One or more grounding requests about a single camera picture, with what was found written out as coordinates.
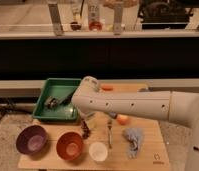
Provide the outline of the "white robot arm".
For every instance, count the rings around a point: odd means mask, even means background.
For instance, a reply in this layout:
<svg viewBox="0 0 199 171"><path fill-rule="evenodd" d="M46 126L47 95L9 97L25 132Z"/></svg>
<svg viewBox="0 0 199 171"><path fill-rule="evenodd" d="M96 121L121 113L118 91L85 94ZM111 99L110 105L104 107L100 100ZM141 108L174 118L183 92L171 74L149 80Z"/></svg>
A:
<svg viewBox="0 0 199 171"><path fill-rule="evenodd" d="M199 93L178 91L101 92L100 82L84 77L72 97L83 116L95 111L166 120L192 130L185 171L199 171Z"/></svg>

